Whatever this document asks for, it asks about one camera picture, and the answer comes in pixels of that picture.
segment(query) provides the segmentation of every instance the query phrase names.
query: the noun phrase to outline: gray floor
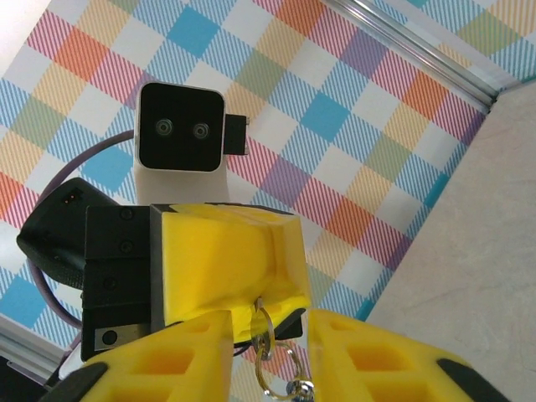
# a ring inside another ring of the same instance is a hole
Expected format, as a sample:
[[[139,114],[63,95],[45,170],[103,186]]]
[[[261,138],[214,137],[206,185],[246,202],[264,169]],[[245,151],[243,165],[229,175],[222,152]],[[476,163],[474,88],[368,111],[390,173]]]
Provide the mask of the gray floor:
[[[369,322],[536,400],[536,84],[493,107]]]

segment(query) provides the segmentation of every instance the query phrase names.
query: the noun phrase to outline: camera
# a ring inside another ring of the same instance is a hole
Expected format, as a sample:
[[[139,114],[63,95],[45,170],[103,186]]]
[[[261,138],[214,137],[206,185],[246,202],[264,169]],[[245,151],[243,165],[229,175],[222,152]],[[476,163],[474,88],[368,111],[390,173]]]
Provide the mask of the camera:
[[[145,84],[137,107],[137,159],[145,168],[213,172],[223,161],[224,97],[214,90]]]

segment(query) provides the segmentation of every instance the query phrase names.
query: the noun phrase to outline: colorful checkered fabric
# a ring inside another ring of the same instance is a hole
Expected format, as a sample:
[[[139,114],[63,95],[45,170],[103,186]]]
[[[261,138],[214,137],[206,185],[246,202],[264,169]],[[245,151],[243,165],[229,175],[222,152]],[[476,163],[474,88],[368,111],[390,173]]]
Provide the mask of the colorful checkered fabric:
[[[496,90],[536,78],[536,0],[370,0]]]
[[[361,319],[486,112],[318,0],[53,0],[0,81],[0,313],[60,345],[75,331],[14,238],[55,172],[133,127],[149,80],[219,90],[251,118],[250,155],[229,159],[234,201],[301,215],[313,305]],[[132,153],[76,174],[133,204]],[[50,285],[80,316],[80,293]],[[305,338],[293,344],[307,361]],[[234,361],[232,400],[261,399],[252,362]],[[282,389],[284,353],[265,375]]]

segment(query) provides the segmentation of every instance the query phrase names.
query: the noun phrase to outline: cable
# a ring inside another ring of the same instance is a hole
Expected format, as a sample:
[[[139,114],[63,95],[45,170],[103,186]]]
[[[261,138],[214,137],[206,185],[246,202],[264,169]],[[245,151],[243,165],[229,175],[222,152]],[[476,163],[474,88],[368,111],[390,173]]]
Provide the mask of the cable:
[[[93,147],[83,151],[80,155],[67,163],[58,173],[56,173],[52,180],[50,180],[50,183],[44,188],[43,192],[39,196],[36,206],[47,198],[50,193],[52,193],[82,163],[86,162],[97,153],[104,151],[109,147],[113,147],[120,142],[131,140],[133,137],[133,130],[124,131],[121,134],[106,138],[104,141],[99,142]],[[28,260],[28,268],[30,270],[30,274],[32,275],[33,281],[39,290],[39,293],[41,293],[41,296],[46,301],[47,305],[49,305],[50,309],[69,325],[79,329],[82,328],[82,322],[68,312],[65,307],[61,305],[61,303],[59,303],[59,300],[56,298],[52,292],[52,289],[50,289],[49,284],[44,279],[44,273],[30,260]]]
[[[250,347],[251,347],[251,342],[248,342],[245,346],[243,346],[242,348],[240,348],[236,352],[234,352],[233,357],[235,358],[237,356],[240,356],[243,353],[246,353]]]

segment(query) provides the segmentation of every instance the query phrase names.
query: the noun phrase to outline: key ring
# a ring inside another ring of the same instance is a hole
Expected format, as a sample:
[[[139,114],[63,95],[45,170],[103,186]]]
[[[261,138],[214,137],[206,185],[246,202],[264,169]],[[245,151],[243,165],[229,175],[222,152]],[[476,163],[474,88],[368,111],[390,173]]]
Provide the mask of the key ring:
[[[294,363],[296,367],[296,375],[294,376],[295,379],[304,379],[303,375],[303,365],[300,358],[298,358],[298,355],[294,350],[288,346],[286,343],[282,341],[276,341],[276,347],[284,348],[286,350],[286,354],[288,354],[292,358],[292,362]],[[255,375],[257,377],[257,381],[259,382],[260,387],[262,388],[264,395],[271,397],[272,399],[277,400],[292,400],[296,398],[297,396],[300,396],[299,390],[298,392],[294,392],[289,395],[281,395],[271,390],[271,388],[268,386],[268,383],[266,382],[264,376],[262,375],[262,355],[263,355],[263,347],[260,346],[259,350],[257,351],[257,355],[255,358]]]

